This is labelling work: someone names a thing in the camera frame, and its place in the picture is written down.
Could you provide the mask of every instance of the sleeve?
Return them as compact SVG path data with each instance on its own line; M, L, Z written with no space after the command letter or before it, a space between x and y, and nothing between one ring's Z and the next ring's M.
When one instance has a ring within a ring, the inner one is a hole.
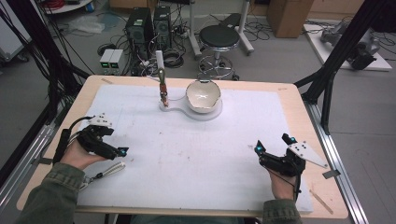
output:
M78 168L56 163L30 192L16 223L72 224L83 178L84 172Z
M300 213L293 200L281 199L264 203L263 224L301 224Z

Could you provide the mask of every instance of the gray floor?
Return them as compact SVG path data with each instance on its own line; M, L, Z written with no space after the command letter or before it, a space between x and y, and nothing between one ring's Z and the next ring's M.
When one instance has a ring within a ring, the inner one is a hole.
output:
M68 22L85 15L83 10L64 13L58 20ZM200 23L211 20L203 17ZM66 36L81 58L96 74L101 74L97 48L108 43L113 35L122 35L124 21L106 29L100 35L74 32ZM224 53L233 61L237 74L243 81L292 83L316 72L321 63L305 35L296 39L277 39L270 32L269 40L252 42L255 49L250 56L238 49ZM178 69L168 69L169 77L195 78L197 62L193 59L190 43L186 41L185 64ZM388 59L396 55L381 49ZM73 63L88 71L74 53ZM392 67L395 61L389 61ZM46 104L47 81L39 74L33 62L12 62L0 68L0 141L4 162L21 141ZM335 78L330 115L332 139L340 153L350 180L362 207L371 223L396 223L396 70L390 72L340 70ZM0 214L0 223L12 223L19 212L15 203L23 183L18 187L6 209ZM76 223L102 223L103 215L77 214ZM344 220L305 219L304 223L351 223Z

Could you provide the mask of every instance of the metal post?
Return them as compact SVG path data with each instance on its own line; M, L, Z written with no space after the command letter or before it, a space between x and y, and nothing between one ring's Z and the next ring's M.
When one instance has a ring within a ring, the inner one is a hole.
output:
M195 0L190 0L190 30L187 31L189 40L194 51L195 60L202 56L202 52L199 48L197 39L195 38Z
M250 53L254 51L254 48L251 46L250 42L248 41L247 37L244 34L245 23L247 21L247 16L248 16L249 3L250 0L244 0L244 4L242 5L241 21L239 22L239 28L238 28L239 38L241 39L241 43L244 45L245 49L247 49L247 55L250 55Z
M294 83L297 87L301 87L312 81L308 91L302 94L303 99L309 104L316 104L319 96L325 91L321 124L326 134L330 134L328 124L335 75L386 3L387 0L364 1L323 66L313 75Z

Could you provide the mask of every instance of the aluminum frame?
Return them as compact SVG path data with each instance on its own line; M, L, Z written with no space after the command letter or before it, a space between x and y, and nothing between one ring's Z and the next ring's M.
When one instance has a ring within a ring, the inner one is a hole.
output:
M45 150L45 147L50 143L53 134L56 133L57 130L58 128L55 126L54 122L50 125L44 125L41 128L35 138L35 141L29 146L28 150L12 171L4 186L0 188L0 216L17 190L18 185L25 178L32 166L34 166L33 163L35 159L39 157L43 150Z
M344 201L349 210L349 214L355 223L368 224L369 221L363 211L361 203L358 199L358 195L353 189L352 183L347 175L347 170L341 161L340 155L338 154L337 148L335 147L334 141L330 135L327 135L325 130L320 124L321 114L318 105L310 105L305 103L306 111L311 117L311 121L317 131L319 140L323 146L324 152L329 160L329 164L333 170L338 170L340 175L335 177L338 184L338 188L344 197Z

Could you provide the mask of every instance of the hand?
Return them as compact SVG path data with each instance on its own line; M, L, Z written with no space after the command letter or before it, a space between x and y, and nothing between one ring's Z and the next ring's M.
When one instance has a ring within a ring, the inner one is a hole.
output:
M281 175L279 172L267 169L271 177L271 187L276 199L294 200L294 186L296 184L296 176L289 177Z
M66 149L64 156L61 159L61 163L74 166L80 170L84 170L87 166L97 162L105 161L106 159L88 153L78 142L74 140Z

